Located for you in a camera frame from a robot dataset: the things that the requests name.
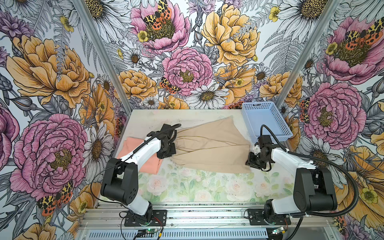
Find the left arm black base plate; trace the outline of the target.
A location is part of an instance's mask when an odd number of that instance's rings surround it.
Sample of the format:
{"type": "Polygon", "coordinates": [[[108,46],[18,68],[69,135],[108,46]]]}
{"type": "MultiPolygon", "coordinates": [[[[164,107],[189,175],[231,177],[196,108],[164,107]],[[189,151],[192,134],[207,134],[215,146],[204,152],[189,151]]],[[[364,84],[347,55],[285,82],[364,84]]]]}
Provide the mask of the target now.
{"type": "Polygon", "coordinates": [[[125,227],[164,227],[167,222],[167,210],[152,210],[150,213],[140,216],[128,213],[124,217],[125,227]]]}

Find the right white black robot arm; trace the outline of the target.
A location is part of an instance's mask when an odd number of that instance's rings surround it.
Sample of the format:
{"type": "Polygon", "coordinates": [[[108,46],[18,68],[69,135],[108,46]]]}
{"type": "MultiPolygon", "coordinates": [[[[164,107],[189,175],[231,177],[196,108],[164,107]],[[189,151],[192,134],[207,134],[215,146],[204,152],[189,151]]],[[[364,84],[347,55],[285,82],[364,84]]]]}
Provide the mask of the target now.
{"type": "Polygon", "coordinates": [[[254,152],[249,153],[246,165],[267,172],[272,169],[272,164],[281,165],[295,180],[290,196],[266,201],[263,219],[267,223],[272,224],[275,219],[291,214],[305,215],[337,208],[332,174],[327,168],[316,167],[312,161],[305,161],[274,144],[269,135],[261,135],[254,152]]]}

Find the light blue plastic basket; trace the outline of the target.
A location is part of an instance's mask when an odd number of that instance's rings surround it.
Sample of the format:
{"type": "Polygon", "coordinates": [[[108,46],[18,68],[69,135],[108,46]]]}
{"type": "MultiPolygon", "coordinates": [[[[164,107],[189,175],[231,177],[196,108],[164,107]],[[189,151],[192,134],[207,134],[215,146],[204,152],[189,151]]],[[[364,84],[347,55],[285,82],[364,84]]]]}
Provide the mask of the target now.
{"type": "Polygon", "coordinates": [[[293,136],[286,121],[273,102],[251,102],[242,104],[242,116],[254,144],[261,135],[261,126],[266,125],[280,142],[284,142],[293,136]]]}

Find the beige drawstring shorts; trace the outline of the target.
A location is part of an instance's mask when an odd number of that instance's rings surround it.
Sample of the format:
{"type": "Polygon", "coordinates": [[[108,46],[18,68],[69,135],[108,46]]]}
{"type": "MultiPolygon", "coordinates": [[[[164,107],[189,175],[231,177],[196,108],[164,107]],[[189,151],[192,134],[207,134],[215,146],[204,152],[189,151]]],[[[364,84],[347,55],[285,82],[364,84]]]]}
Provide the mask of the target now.
{"type": "Polygon", "coordinates": [[[250,143],[232,117],[182,129],[174,143],[176,154],[170,159],[182,167],[226,174],[251,172],[246,165],[250,143]]]}

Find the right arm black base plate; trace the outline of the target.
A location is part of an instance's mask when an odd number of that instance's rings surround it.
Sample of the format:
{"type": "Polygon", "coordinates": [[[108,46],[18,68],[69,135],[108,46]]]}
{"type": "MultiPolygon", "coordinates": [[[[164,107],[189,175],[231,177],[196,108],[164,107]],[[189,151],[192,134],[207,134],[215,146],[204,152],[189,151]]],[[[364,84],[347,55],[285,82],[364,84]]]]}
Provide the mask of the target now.
{"type": "Polygon", "coordinates": [[[262,209],[247,209],[244,212],[244,217],[249,220],[251,226],[289,226],[292,224],[288,215],[271,215],[265,217],[262,209]]]}

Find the peach graphic t-shirt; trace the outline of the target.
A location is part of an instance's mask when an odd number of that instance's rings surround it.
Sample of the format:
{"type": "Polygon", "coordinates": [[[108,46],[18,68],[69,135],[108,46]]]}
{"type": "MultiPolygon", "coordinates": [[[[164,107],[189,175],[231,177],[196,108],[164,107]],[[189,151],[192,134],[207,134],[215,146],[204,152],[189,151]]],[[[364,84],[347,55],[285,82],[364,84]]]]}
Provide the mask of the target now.
{"type": "Polygon", "coordinates": [[[142,139],[128,137],[123,142],[123,147],[117,155],[117,159],[127,163],[135,163],[139,172],[156,175],[163,161],[157,157],[157,152],[161,148],[161,141],[154,138],[133,154],[133,151],[143,142],[142,139]]]}

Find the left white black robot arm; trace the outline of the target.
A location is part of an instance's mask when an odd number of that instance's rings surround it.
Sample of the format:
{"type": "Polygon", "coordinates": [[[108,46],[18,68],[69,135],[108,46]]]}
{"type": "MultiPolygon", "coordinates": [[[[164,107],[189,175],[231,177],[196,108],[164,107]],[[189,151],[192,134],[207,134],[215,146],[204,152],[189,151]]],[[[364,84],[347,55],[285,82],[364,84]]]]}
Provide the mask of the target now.
{"type": "Polygon", "coordinates": [[[175,139],[181,124],[164,124],[160,131],[150,132],[129,154],[107,162],[101,185],[101,196],[119,202],[131,216],[129,220],[145,226],[154,219],[153,206],[139,194],[139,170],[152,156],[159,159],[176,154],[175,139]]]}

